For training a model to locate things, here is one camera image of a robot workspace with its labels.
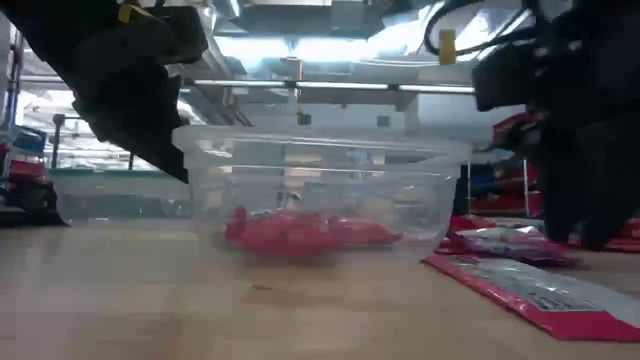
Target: ceiling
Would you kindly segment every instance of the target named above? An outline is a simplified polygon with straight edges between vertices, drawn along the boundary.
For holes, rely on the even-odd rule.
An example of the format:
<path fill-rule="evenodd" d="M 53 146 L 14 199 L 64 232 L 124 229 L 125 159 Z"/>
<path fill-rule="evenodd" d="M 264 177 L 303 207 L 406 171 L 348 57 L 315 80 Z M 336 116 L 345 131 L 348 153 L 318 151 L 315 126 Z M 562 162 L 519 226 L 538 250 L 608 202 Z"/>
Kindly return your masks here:
<path fill-rule="evenodd" d="M 150 5 L 153 0 L 142 2 Z M 418 11 L 395 18 L 384 17 L 380 10 L 384 7 L 372 10 L 375 6 L 382 6 L 380 1 L 371 1 L 372 9 L 368 10 L 347 3 L 364 4 L 341 0 L 240 1 L 240 18 L 230 18 L 222 11 L 225 9 L 223 0 L 169 0 L 167 5 L 199 8 L 209 42 L 209 50 L 203 54 L 202 60 L 192 65 L 172 66 L 169 70 L 190 80 L 297 78 L 323 82 L 469 85 L 470 70 L 480 54 L 462 58 L 456 65 L 442 67 L 421 46 L 425 20 L 441 3 L 433 5 L 432 1 L 424 1 Z M 442 28 L 454 29 L 458 47 L 474 45 L 504 30 L 504 24 L 517 15 L 518 4 L 511 0 L 490 0 L 468 7 L 440 21 L 436 33 Z M 283 16 L 286 15 L 282 15 L 287 13 L 284 10 L 295 14 L 292 9 L 296 6 L 306 7 L 304 11 L 307 14 L 328 15 L 323 15 L 326 17 L 324 23 L 309 24 L 303 33 L 299 33 L 298 27 L 309 22 L 309 18 L 303 20 L 287 16 L 285 21 Z M 257 24 L 247 25 L 251 21 L 241 19 L 245 12 Z M 354 24 L 361 25 L 359 32 L 351 31 L 356 28 Z M 23 79 L 20 99 L 22 123 L 53 133 L 52 115 L 73 113 L 71 93 L 53 70 L 28 48 L 24 56 Z M 305 89 L 296 101 L 299 104 L 389 105 L 396 111 L 403 111 L 415 96 L 399 92 Z M 243 115 L 245 106 L 286 104 L 290 98 L 286 90 L 191 86 L 181 95 L 180 106 L 182 114 L 192 121 L 233 124 L 243 119 L 251 121 L 254 115 Z M 98 159 L 94 161 L 98 164 L 95 166 L 126 167 L 126 154 L 118 155 L 119 150 L 115 147 L 99 144 L 82 121 L 72 120 L 65 124 L 63 133 L 61 149 L 69 154 L 70 166 L 81 165 L 85 160 L 78 158 L 84 156 Z"/>

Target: black cable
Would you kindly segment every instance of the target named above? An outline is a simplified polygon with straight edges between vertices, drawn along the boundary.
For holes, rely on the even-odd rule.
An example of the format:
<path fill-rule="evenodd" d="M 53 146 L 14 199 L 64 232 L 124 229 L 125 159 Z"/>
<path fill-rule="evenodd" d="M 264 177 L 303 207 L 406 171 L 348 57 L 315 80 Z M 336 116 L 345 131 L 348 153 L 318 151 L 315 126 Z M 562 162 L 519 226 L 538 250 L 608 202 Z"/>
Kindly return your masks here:
<path fill-rule="evenodd" d="M 433 14 L 431 19 L 429 19 L 429 22 L 427 23 L 427 26 L 424 32 L 424 39 L 423 39 L 425 49 L 434 55 L 439 55 L 440 48 L 435 47 L 431 42 L 431 33 L 433 32 L 433 28 L 435 27 L 436 23 L 453 11 L 456 11 L 458 9 L 461 9 L 469 5 L 479 3 L 481 1 L 482 0 L 453 0 L 445 3 L 440 9 L 438 9 Z M 539 6 L 537 6 L 537 8 L 534 8 L 534 11 L 538 11 L 538 9 L 539 9 Z M 498 36 L 482 44 L 471 46 L 466 49 L 456 50 L 456 55 L 458 56 L 467 55 L 470 53 L 474 53 L 476 51 L 484 50 L 490 46 L 501 45 L 509 42 L 520 41 L 520 40 L 530 40 L 535 38 L 537 34 L 538 34 L 538 30 L 534 27 L 528 27 L 528 28 L 512 31 L 508 34 Z"/>

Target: wooden table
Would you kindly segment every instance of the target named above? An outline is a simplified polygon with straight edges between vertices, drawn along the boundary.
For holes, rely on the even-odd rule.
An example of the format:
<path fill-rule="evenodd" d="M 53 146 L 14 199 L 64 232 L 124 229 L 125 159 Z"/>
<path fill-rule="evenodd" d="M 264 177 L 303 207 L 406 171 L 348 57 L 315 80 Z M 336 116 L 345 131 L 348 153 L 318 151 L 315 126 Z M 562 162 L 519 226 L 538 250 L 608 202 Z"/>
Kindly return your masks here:
<path fill-rule="evenodd" d="M 178 221 L 0 232 L 0 359 L 606 359 L 418 263 L 240 263 Z M 640 259 L 589 254 L 571 275 L 640 293 Z"/>

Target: clear plastic container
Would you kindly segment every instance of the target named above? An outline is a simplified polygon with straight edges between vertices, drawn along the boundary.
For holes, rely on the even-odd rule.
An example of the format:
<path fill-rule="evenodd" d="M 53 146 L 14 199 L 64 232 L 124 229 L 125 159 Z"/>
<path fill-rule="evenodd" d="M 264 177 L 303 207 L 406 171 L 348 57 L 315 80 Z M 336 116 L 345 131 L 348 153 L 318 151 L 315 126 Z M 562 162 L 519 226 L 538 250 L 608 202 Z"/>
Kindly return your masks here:
<path fill-rule="evenodd" d="M 160 171 L 51 169 L 48 177 L 69 223 L 191 217 L 189 187 Z"/>
<path fill-rule="evenodd" d="M 408 244 L 428 255 L 470 157 L 451 141 L 306 130 L 186 126 L 173 142 L 199 234 L 263 255 Z"/>

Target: table surface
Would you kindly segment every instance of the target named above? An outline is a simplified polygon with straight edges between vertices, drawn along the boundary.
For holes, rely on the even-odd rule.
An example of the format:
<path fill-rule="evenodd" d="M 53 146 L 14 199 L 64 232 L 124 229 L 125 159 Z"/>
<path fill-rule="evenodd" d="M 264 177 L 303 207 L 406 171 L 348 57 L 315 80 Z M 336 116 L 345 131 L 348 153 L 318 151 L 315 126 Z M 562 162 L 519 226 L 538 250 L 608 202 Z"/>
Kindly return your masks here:
<path fill-rule="evenodd" d="M 0 232 L 0 359 L 605 359 L 640 344 L 559 342 L 420 265 L 241 260 L 178 221 Z M 640 258 L 565 271 L 640 297 Z"/>

